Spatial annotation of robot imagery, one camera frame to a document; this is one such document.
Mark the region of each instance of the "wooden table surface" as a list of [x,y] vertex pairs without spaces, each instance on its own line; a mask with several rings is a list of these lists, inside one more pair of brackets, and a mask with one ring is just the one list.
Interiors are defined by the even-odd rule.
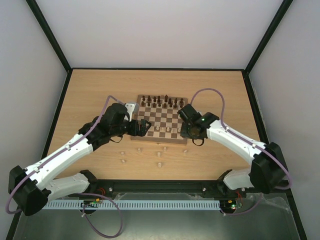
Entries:
[[[240,71],[75,69],[49,154],[71,139],[85,123],[98,116],[108,95],[124,103],[136,101],[139,94],[182,96],[190,101],[194,93],[202,88],[214,88],[223,94],[226,104],[224,121],[228,125],[250,138],[259,139]],[[220,116],[222,101],[215,92],[204,91],[198,94],[192,105],[202,114],[211,112]],[[157,144],[131,141],[125,135],[120,143],[110,142],[79,159],[58,178],[88,169],[99,179],[215,180],[228,169],[247,167],[244,159],[208,139],[198,147],[190,139],[187,145]]]

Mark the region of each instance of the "purple cable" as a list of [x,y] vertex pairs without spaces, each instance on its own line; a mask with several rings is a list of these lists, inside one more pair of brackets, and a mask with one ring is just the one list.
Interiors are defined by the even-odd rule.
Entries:
[[103,196],[103,195],[100,195],[100,194],[95,194],[95,193],[78,193],[80,195],[85,195],[85,196],[96,196],[96,197],[100,197],[100,198],[103,198],[105,200],[108,200],[110,201],[114,206],[115,208],[118,210],[119,212],[119,215],[120,215],[120,228],[119,228],[119,231],[113,235],[113,236],[109,236],[109,235],[105,235],[103,234],[102,232],[98,231],[98,229],[95,228],[95,226],[93,226],[93,224],[90,222],[89,218],[87,217],[87,215],[85,214],[85,209],[87,207],[87,205],[85,205],[82,209],[82,213],[84,214],[83,216],[85,217],[85,219],[88,221],[88,223],[90,224],[90,227],[93,229],[93,231],[95,231],[98,235],[100,235],[101,237],[103,238],[106,238],[106,239],[113,239],[113,238],[116,238],[118,237],[120,234],[121,234],[121,231],[122,231],[122,228],[124,226],[124,220],[123,220],[123,215],[122,215],[122,212],[120,210],[120,208],[118,207],[118,205],[109,197],[106,197],[106,196]]
[[[107,106],[108,106],[108,102],[109,102],[109,99],[113,99],[115,100],[116,102],[120,103],[120,104],[124,104],[123,102],[119,101],[118,99],[116,99],[115,97],[109,95],[106,100],[105,100],[105,104],[103,106],[103,109],[98,117],[98,119],[95,121],[95,123],[93,124],[93,126],[90,128],[90,130],[84,134],[82,137],[80,137],[77,141],[75,141],[74,143],[70,144],[70,148],[72,148],[74,145],[78,144],[79,142],[81,142],[84,138],[86,138],[93,130],[94,128],[97,126],[97,124],[100,122],[103,114],[105,113],[106,109],[107,109]],[[60,154],[64,153],[65,151],[67,150],[67,148],[64,148],[62,149],[61,151],[57,152],[56,154],[52,155],[51,157],[49,157],[45,162],[43,162],[42,164],[39,165],[38,169],[41,169],[43,168],[46,164],[48,164],[50,161],[52,161],[53,159],[55,159],[57,156],[59,156]],[[25,176],[16,186],[15,188],[12,190],[12,192],[10,193],[10,196],[8,198],[8,200],[6,201],[6,204],[5,204],[5,211],[7,214],[16,214],[16,213],[19,213],[21,212],[21,209],[17,209],[15,211],[10,211],[9,210],[9,206],[10,206],[10,202],[13,198],[13,196],[15,195],[15,193],[17,192],[17,190],[22,186],[22,184],[25,183],[25,181],[30,178],[33,174],[35,174],[36,171],[32,171],[30,172],[27,176]]]
[[269,158],[271,158],[282,170],[283,172],[285,173],[285,175],[287,176],[288,178],[288,185],[287,186],[276,186],[275,188],[276,189],[281,189],[281,190],[287,190],[289,189],[291,186],[292,186],[292,178],[288,172],[288,170],[281,164],[281,162],[279,162],[278,159],[276,159],[274,156],[272,156],[271,153],[269,153],[268,151],[266,151],[265,149],[261,148],[260,146],[258,145],[255,145],[253,146],[254,143],[248,141],[247,139],[243,138],[242,136],[238,135],[237,133],[231,131],[230,129],[227,129],[227,126],[225,125],[224,123],[224,113],[225,113],[225,98],[224,96],[221,94],[221,92],[219,92],[218,90],[214,89],[214,88],[203,88],[203,89],[200,89],[199,91],[197,91],[192,99],[191,99],[191,102],[190,104],[192,105],[195,97],[198,95],[198,93],[202,92],[202,91],[206,91],[206,90],[210,90],[210,91],[214,91],[216,92],[217,94],[220,95],[221,99],[222,99],[222,110],[221,110],[221,116],[220,116],[220,119],[221,119],[221,125],[222,127],[224,128],[224,130],[226,130],[227,132],[231,133],[233,136],[235,136],[236,138],[244,141],[245,143],[251,145],[253,148],[257,148],[259,149],[261,152],[263,152],[264,154],[266,154]]
[[242,212],[236,212],[236,213],[225,213],[222,209],[220,209],[220,212],[227,216],[237,216],[237,215],[247,214],[259,205],[259,203],[262,200],[262,196],[263,196],[263,193],[260,194],[258,201],[256,201],[256,203],[252,207],[250,207],[248,210],[245,210]]

